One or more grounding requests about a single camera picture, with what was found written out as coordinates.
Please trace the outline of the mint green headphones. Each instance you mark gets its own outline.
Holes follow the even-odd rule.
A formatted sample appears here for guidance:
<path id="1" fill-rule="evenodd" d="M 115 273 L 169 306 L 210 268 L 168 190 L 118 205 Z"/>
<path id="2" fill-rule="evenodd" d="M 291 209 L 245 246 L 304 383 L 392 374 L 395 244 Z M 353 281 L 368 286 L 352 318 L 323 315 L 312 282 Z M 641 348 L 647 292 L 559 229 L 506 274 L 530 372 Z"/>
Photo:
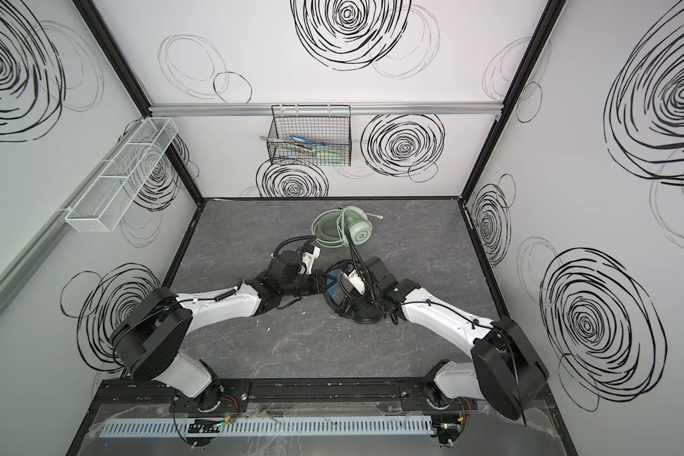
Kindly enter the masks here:
<path id="1" fill-rule="evenodd" d="M 321 247 L 334 249 L 348 247 L 350 243 L 362 245 L 374 233 L 373 218 L 383 220 L 384 217 L 353 205 L 338 207 L 319 214 L 311 224 L 311 232 Z"/>

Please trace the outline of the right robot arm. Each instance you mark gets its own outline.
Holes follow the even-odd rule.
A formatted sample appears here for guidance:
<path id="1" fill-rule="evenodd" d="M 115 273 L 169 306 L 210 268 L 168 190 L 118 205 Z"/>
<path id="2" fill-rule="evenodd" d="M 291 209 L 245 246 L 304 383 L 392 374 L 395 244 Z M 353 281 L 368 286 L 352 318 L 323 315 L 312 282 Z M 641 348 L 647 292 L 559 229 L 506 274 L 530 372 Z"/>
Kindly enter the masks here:
<path id="1" fill-rule="evenodd" d="M 510 420 L 524 418 L 549 372 L 518 323 L 465 312 L 415 281 L 396 279 L 380 258 L 367 261 L 362 277 L 375 304 L 448 340 L 469 358 L 435 369 L 433 391 L 446 399 L 484 400 Z"/>

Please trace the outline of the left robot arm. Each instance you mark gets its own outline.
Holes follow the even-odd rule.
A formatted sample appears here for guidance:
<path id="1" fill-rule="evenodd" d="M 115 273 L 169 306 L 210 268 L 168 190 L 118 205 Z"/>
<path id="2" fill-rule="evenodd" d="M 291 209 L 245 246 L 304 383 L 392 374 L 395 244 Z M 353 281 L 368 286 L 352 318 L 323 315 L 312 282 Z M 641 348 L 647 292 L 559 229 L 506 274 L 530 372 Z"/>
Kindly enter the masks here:
<path id="1" fill-rule="evenodd" d="M 258 317 L 321 295 L 336 282 L 315 269 L 320 248 L 315 236 L 286 239 L 268 267 L 253 279 L 216 291 L 176 294 L 167 287 L 150 292 L 109 337 L 111 354 L 136 381 L 158 381 L 193 401 L 200 412 L 237 402 L 205 362 L 181 351 L 185 337 L 226 320 Z"/>

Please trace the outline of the black and blue headphones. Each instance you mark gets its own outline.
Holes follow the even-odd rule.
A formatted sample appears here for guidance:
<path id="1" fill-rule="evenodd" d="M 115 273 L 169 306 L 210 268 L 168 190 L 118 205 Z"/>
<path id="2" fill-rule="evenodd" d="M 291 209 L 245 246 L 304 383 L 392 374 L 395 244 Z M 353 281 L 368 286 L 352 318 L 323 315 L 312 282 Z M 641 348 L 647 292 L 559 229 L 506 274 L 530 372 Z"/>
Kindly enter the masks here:
<path id="1" fill-rule="evenodd" d="M 364 296 L 357 294 L 343 277 L 344 273 L 353 270 L 364 279 Z M 339 317 L 351 319 L 356 324 L 376 324 L 384 319 L 389 319 L 393 325 L 399 323 L 397 305 L 390 298 L 397 280 L 380 258 L 374 256 L 362 266 L 355 266 L 352 260 L 340 260 L 330 266 L 326 273 L 336 282 L 323 296 Z"/>

